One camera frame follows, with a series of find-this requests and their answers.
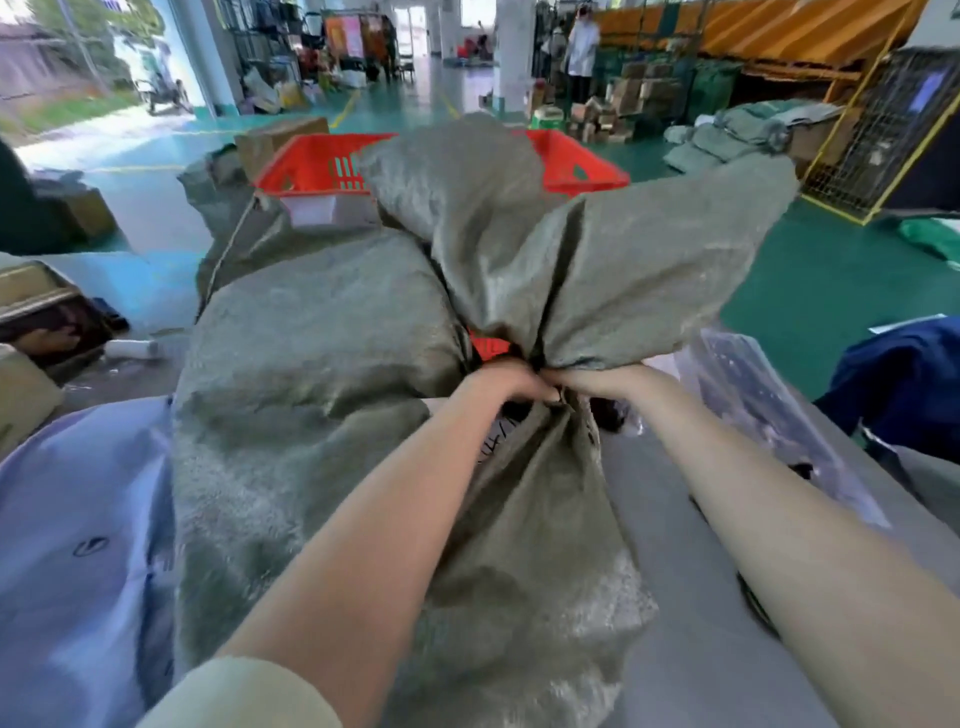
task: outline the finger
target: finger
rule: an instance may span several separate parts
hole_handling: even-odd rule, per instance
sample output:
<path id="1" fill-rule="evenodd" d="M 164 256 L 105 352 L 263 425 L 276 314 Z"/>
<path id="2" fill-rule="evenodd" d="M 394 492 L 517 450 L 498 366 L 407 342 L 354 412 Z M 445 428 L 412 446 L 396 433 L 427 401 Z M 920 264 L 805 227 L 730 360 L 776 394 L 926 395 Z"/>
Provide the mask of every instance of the finger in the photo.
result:
<path id="1" fill-rule="evenodd" d="M 539 377 L 537 377 L 537 379 L 539 381 L 537 385 L 537 388 L 539 390 L 539 395 L 537 399 L 542 401 L 552 401 L 552 402 L 562 401 L 559 389 L 557 389 L 554 386 L 551 386 L 550 384 L 545 382 L 543 379 L 540 379 Z"/>

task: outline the white pillar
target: white pillar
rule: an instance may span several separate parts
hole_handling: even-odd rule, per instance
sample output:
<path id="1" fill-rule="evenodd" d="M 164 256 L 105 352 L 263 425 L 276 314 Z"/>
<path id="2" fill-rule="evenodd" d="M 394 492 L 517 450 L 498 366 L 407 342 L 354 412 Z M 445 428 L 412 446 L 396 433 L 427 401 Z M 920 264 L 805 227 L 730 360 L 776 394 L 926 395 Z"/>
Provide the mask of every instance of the white pillar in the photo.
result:
<path id="1" fill-rule="evenodd" d="M 200 117 L 236 114 L 243 100 L 240 61 L 215 1 L 153 0 L 166 26 L 174 77 L 183 80 Z"/>
<path id="2" fill-rule="evenodd" d="M 530 0 L 496 0 L 493 107 L 498 111 L 523 111 L 523 96 L 533 84 L 534 25 Z"/>

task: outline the blue jacket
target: blue jacket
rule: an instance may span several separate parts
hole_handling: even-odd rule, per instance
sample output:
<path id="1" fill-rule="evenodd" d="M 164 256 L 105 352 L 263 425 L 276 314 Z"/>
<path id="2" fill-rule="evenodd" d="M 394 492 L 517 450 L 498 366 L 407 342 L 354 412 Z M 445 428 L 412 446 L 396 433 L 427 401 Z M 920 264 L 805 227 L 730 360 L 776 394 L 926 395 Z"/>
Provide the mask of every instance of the blue jacket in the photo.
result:
<path id="1" fill-rule="evenodd" d="M 847 349 L 814 402 L 848 435 L 960 462 L 960 316 L 921 321 Z"/>

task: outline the wire mesh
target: wire mesh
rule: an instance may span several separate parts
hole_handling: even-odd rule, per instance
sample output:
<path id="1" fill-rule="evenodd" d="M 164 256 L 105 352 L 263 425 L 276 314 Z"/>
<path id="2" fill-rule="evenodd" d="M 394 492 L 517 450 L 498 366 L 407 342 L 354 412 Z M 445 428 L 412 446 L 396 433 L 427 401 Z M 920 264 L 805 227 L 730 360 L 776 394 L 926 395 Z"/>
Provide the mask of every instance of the wire mesh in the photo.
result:
<path id="1" fill-rule="evenodd" d="M 806 176 L 804 193 L 860 221 L 960 93 L 960 52 L 909 49 L 882 63 Z M 849 138 L 845 147 L 839 142 Z"/>

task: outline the person's hand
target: person's hand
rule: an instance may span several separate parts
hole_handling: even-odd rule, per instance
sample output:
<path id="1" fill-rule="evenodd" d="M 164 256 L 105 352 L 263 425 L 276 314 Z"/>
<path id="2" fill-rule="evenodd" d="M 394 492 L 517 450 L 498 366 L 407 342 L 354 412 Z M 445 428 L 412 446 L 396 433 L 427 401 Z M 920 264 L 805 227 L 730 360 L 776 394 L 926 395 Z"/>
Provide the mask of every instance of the person's hand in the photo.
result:
<path id="1" fill-rule="evenodd" d="M 540 376 L 554 386 L 569 387 L 591 397 L 627 400 L 632 385 L 650 371 L 642 364 L 599 372 L 592 369 L 544 369 Z"/>
<path id="2" fill-rule="evenodd" d="M 560 392 L 547 384 L 522 359 L 500 356 L 467 377 L 501 401 L 560 401 Z"/>
<path id="3" fill-rule="evenodd" d="M 49 331 L 36 328 L 30 333 L 12 342 L 13 347 L 28 356 L 45 356 L 52 353 L 71 352 L 80 343 L 80 336 L 73 333 L 72 327 Z"/>

